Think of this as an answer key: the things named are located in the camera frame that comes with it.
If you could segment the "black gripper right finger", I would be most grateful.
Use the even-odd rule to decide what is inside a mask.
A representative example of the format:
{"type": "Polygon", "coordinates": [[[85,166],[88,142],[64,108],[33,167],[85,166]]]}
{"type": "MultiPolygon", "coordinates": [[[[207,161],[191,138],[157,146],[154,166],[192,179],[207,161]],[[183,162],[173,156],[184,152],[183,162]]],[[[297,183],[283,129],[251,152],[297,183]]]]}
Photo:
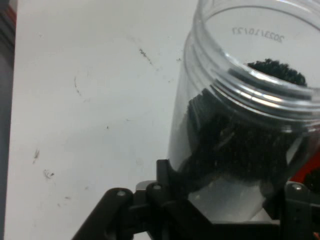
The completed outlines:
{"type": "Polygon", "coordinates": [[[273,221],[278,221],[279,240],[320,238],[320,195],[304,184],[288,181],[263,203],[263,208],[273,221]]]}

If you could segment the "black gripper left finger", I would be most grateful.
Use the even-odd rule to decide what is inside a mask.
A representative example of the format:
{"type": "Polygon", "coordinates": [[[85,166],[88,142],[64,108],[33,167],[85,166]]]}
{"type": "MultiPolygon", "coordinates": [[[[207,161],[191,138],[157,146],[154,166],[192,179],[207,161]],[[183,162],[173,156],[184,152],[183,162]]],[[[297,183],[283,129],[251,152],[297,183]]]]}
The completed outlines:
{"type": "Polygon", "coordinates": [[[112,188],[99,200],[75,240],[131,240],[148,233],[153,240],[208,240],[211,224],[185,199],[173,197],[169,162],[156,162],[156,181],[130,191],[112,188]]]}

